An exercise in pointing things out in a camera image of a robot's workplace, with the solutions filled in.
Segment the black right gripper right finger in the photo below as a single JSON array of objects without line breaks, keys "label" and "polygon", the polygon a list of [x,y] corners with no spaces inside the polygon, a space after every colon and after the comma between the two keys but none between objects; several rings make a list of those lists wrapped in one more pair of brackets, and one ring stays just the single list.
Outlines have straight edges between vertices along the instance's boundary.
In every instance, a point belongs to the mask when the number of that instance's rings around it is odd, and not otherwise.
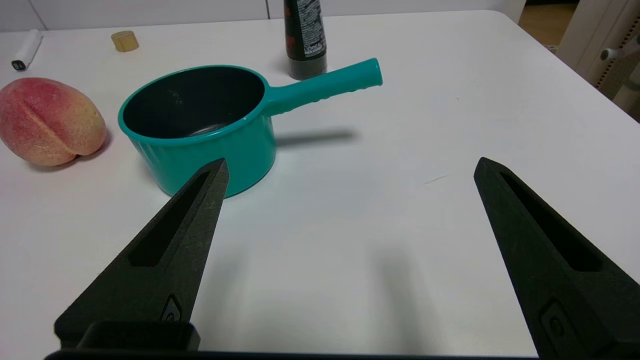
[{"label": "black right gripper right finger", "polygon": [[637,360],[639,284],[508,167],[473,178],[539,358]]}]

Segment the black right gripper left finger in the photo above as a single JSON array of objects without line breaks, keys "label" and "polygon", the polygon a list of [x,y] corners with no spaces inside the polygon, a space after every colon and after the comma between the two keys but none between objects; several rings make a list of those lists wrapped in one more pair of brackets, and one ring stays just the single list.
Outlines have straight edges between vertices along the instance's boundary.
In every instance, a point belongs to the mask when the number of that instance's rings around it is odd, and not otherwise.
[{"label": "black right gripper left finger", "polygon": [[54,323],[62,349],[196,349],[190,322],[229,182],[202,166]]}]

